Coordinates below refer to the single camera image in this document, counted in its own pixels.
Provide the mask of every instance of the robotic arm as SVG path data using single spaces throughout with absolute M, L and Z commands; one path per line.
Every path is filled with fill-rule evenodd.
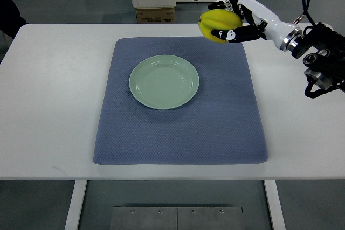
M 345 37 L 339 35 L 322 23 L 315 24 L 311 19 L 303 0 L 304 15 L 312 24 L 304 31 L 297 26 L 303 16 L 293 24 L 280 21 L 279 17 L 256 0 L 218 0 L 208 6 L 211 9 L 225 9 L 237 14 L 249 25 L 233 30 L 212 30 L 211 34 L 230 43 L 263 38 L 272 40 L 282 51 L 291 51 L 292 56 L 300 58 L 311 47 L 318 51 L 304 57 L 303 63 L 308 86 L 305 95 L 316 98 L 330 91 L 340 89 L 345 92 Z M 313 86 L 320 89 L 312 92 Z

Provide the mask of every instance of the blue mat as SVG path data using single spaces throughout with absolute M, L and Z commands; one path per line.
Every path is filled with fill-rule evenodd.
M 155 110 L 129 90 L 142 60 L 171 54 L 194 65 L 200 85 L 183 106 Z M 242 44 L 203 37 L 120 39 L 103 101 L 96 164 L 257 164 L 268 159 Z

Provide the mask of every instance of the table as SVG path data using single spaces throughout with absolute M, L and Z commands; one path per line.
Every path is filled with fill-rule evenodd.
M 344 93 L 305 97 L 302 60 L 262 39 L 243 45 L 266 136 L 267 162 L 94 164 L 116 41 L 171 36 L 202 35 L 197 24 L 23 26 L 0 65 L 0 179 L 77 180 L 76 193 L 82 195 L 87 180 L 263 179 L 271 188 L 270 207 L 279 203 L 270 180 L 345 179 Z M 76 203 L 72 197 L 71 208 L 80 205 L 80 197 L 76 194 Z

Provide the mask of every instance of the green plate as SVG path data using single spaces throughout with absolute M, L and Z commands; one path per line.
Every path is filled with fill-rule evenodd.
M 159 110 L 179 107 L 195 95 L 199 75 L 191 63 L 174 55 L 157 55 L 140 62 L 129 77 L 133 96 Z

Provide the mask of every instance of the person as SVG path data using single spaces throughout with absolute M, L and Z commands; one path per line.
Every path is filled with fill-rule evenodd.
M 20 15 L 12 0 L 0 0 L 0 30 L 8 45 L 11 38 L 14 39 L 19 29 L 25 24 L 27 24 L 26 20 Z

